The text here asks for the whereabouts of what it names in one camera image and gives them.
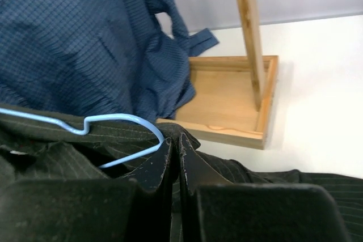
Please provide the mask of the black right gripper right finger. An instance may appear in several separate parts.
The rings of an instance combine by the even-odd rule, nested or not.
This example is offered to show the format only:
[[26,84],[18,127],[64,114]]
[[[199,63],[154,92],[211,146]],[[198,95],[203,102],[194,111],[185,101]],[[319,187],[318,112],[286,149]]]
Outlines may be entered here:
[[234,184],[182,134],[180,198],[185,241],[350,241],[337,205],[311,184]]

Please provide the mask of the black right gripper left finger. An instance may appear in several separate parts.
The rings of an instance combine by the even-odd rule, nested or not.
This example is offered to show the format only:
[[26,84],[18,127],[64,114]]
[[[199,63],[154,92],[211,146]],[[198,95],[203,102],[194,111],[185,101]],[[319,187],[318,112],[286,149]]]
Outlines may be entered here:
[[27,180],[1,190],[2,241],[168,241],[172,143],[118,179]]

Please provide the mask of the light blue wire hanger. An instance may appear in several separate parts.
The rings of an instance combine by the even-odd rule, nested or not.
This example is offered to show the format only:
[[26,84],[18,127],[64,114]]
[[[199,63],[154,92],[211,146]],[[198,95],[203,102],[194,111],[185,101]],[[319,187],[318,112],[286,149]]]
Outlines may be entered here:
[[158,151],[158,149],[161,147],[162,143],[164,142],[163,134],[155,125],[153,125],[152,123],[150,123],[149,121],[147,121],[143,118],[137,117],[132,114],[115,113],[115,114],[101,114],[101,115],[96,115],[96,116],[88,116],[83,119],[83,129],[82,130],[76,129],[60,119],[41,116],[38,114],[26,113],[26,112],[21,112],[21,111],[16,111],[16,110],[10,110],[10,109],[6,109],[6,108],[1,108],[1,114],[25,118],[25,119],[29,119],[29,120],[40,121],[40,122],[44,122],[44,123],[48,123],[48,124],[53,124],[53,125],[61,127],[62,129],[68,131],[69,133],[72,133],[75,135],[87,135],[90,132],[90,123],[92,123],[92,122],[121,121],[121,120],[130,121],[130,122],[134,122],[136,124],[139,124],[139,125],[147,128],[149,131],[151,131],[157,137],[157,139],[159,141],[159,143],[157,145],[149,147],[145,150],[139,151],[135,154],[128,155],[121,159],[117,159],[117,160],[111,161],[109,163],[100,165],[99,166],[100,169],[111,168],[116,165],[123,164],[123,163],[126,163],[126,162],[134,160],[134,159],[138,159],[142,156],[152,154],[152,153]]

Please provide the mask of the dark pinstriped shirt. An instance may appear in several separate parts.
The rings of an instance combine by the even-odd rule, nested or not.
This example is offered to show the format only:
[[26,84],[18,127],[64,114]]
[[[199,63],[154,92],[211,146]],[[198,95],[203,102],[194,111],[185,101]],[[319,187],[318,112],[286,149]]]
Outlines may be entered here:
[[[362,180],[330,173],[254,172],[236,160],[226,160],[199,151],[200,143],[183,127],[157,125],[164,140],[172,143],[171,223],[168,241],[185,241],[180,198],[180,148],[182,134],[193,149],[216,172],[231,183],[311,184],[325,189],[335,201],[351,237],[362,240]],[[93,122],[87,135],[75,135],[40,121],[1,115],[1,190],[27,180],[118,179],[134,171],[152,154],[100,169],[159,143],[147,128],[130,122]]]

